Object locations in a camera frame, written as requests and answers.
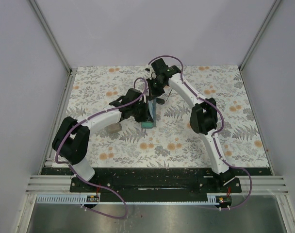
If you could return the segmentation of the brown glasses case green lining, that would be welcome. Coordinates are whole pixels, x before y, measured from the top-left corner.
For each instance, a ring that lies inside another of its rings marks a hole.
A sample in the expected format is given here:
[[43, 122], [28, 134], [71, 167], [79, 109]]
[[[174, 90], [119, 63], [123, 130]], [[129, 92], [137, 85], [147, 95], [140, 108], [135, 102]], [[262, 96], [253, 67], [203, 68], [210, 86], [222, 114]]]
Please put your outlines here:
[[120, 123], [111, 124], [106, 127], [108, 133], [117, 133], [122, 130]]

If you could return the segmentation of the grey-blue glasses case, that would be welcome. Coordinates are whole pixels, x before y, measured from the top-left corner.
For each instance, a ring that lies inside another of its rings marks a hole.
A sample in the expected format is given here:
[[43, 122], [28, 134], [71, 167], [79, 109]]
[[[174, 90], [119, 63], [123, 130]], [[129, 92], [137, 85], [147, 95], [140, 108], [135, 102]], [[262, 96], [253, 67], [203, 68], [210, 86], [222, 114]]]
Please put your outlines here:
[[156, 99], [147, 102], [147, 116], [145, 121], [141, 122], [142, 129], [153, 129], [157, 124], [157, 102]]

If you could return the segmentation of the black aviator sunglasses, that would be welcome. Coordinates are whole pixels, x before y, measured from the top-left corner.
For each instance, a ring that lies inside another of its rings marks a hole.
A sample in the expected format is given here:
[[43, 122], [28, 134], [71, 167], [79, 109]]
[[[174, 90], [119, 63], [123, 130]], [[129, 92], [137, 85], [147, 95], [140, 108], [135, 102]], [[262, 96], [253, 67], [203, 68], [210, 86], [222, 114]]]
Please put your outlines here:
[[169, 99], [169, 97], [170, 97], [170, 95], [171, 95], [171, 92], [172, 92], [172, 89], [171, 89], [170, 92], [167, 94], [166, 98], [160, 98], [160, 97], [157, 97], [157, 98], [156, 98], [156, 103], [159, 104], [159, 105], [164, 105], [164, 104], [168, 101], [168, 99]]

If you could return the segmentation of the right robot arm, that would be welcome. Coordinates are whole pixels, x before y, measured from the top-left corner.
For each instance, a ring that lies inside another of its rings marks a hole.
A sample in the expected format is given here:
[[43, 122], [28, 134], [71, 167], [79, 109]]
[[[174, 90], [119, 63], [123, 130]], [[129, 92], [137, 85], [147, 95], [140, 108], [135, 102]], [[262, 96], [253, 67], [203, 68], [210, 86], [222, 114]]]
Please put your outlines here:
[[226, 163], [224, 153], [218, 139], [217, 122], [221, 117], [221, 128], [224, 128], [224, 118], [216, 107], [214, 98], [206, 98], [184, 77], [184, 67], [169, 66], [163, 60], [165, 56], [152, 59], [148, 66], [155, 73], [153, 78], [147, 80], [149, 97], [156, 98], [164, 93], [164, 87], [169, 86], [175, 90], [189, 105], [191, 116], [189, 124], [191, 129], [199, 134], [210, 158], [213, 171], [213, 186], [216, 191], [224, 192], [230, 187], [234, 179], [232, 168]]

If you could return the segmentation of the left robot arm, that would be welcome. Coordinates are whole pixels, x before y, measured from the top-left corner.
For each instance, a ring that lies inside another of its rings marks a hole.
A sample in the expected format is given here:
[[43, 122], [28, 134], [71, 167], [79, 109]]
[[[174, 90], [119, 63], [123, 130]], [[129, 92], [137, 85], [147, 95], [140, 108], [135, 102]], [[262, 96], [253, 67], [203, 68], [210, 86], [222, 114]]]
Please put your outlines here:
[[146, 94], [130, 88], [127, 93], [109, 103], [109, 107], [89, 117], [64, 118], [52, 142], [56, 156], [66, 160], [76, 176], [81, 177], [81, 187], [92, 192], [98, 185], [95, 171], [86, 159], [89, 138], [102, 129], [133, 117], [137, 122], [151, 118], [149, 98]]

